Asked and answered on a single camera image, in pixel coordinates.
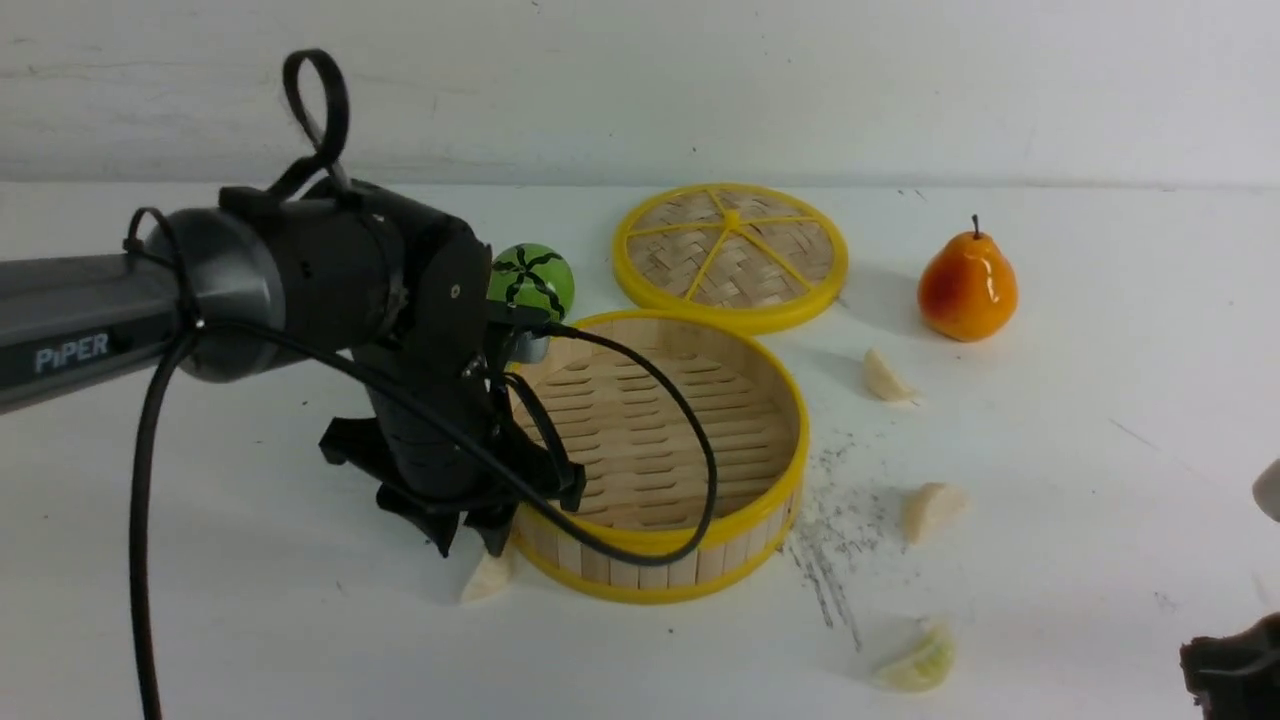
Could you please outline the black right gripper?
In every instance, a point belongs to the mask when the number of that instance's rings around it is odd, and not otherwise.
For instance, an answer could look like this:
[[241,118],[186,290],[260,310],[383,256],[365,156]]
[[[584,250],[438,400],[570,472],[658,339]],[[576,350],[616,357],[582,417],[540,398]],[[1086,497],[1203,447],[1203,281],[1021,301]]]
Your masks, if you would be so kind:
[[1187,691],[1203,719],[1279,717],[1279,615],[1224,637],[1197,637],[1180,648]]

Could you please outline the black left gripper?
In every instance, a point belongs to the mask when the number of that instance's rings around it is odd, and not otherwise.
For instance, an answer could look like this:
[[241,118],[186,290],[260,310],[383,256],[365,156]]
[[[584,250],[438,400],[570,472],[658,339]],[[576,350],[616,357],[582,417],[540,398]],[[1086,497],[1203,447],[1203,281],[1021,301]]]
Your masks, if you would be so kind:
[[[413,225],[404,277],[410,305],[390,337],[355,361],[430,407],[545,501],[579,507],[586,478],[526,380],[490,369],[483,351],[492,249],[460,218]],[[337,418],[320,442],[325,460],[352,464],[380,487],[378,506],[421,530],[443,559],[460,525],[499,559],[525,497],[429,421],[372,391],[371,419]]]

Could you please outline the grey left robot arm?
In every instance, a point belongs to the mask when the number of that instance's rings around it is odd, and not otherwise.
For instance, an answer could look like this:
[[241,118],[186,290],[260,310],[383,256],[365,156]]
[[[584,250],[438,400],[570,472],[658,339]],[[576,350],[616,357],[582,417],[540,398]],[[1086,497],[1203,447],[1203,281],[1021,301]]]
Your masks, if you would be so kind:
[[131,553],[146,555],[160,407],[178,370],[230,383],[306,360],[365,384],[370,418],[319,448],[378,483],[378,506],[442,552],[460,525],[490,553],[515,511],[575,510],[585,487],[525,380],[507,372],[549,316],[486,296],[492,250],[458,217],[367,183],[300,200],[221,191],[141,208],[118,254],[3,264],[3,409],[152,368],[136,436]]

